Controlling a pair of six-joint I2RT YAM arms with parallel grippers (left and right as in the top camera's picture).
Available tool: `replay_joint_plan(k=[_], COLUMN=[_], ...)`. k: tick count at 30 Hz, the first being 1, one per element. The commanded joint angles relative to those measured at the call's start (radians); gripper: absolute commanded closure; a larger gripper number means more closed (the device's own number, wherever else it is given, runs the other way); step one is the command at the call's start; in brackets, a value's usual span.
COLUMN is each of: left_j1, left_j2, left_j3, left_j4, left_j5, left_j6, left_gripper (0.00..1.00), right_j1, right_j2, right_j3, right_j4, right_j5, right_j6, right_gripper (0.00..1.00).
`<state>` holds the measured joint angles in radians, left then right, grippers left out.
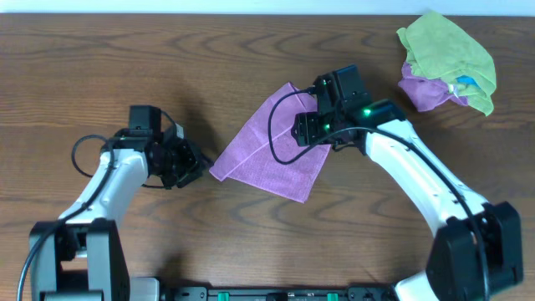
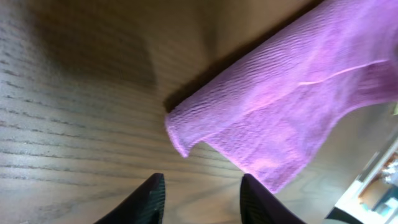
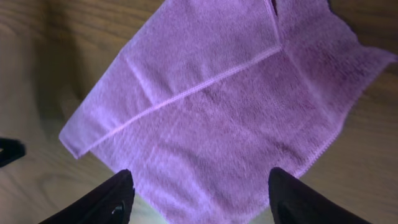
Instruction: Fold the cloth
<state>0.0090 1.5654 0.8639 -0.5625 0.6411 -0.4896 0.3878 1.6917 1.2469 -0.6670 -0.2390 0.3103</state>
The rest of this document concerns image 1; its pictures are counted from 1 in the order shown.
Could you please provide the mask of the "purple microfibre cloth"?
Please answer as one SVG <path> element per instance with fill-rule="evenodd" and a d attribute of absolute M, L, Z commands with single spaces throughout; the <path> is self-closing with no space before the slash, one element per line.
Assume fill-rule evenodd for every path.
<path fill-rule="evenodd" d="M 308 200 L 330 147 L 316 146 L 294 163 L 282 165 L 274 159 L 268 143 L 268 116 L 275 103 L 287 95 L 271 121 L 273 147 L 283 161 L 304 150 L 290 130 L 296 114 L 314 111 L 317 105 L 313 96 L 297 94 L 297 90 L 288 82 L 264 101 L 211 167 L 217 180 L 231 178 L 296 202 Z"/>

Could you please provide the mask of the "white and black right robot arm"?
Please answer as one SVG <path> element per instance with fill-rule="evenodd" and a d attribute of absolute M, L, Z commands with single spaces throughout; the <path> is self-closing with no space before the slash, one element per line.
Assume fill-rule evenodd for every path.
<path fill-rule="evenodd" d="M 425 270 L 394 284 L 390 299 L 488 300 L 523 281 L 518 212 L 508 202 L 491 204 L 460 181 L 392 101 L 298 113 L 291 134 L 308 149 L 354 143 L 424 217 L 434 237 Z"/>

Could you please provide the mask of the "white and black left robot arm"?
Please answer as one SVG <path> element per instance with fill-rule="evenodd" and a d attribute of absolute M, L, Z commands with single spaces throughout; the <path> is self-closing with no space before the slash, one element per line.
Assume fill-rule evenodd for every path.
<path fill-rule="evenodd" d="M 74 204 L 52 222 L 37 222 L 21 276 L 34 300 L 161 300 L 156 278 L 129 275 L 118 228 L 150 176 L 182 188 L 211 160 L 177 134 L 122 130 L 105 140 L 99 167 Z"/>

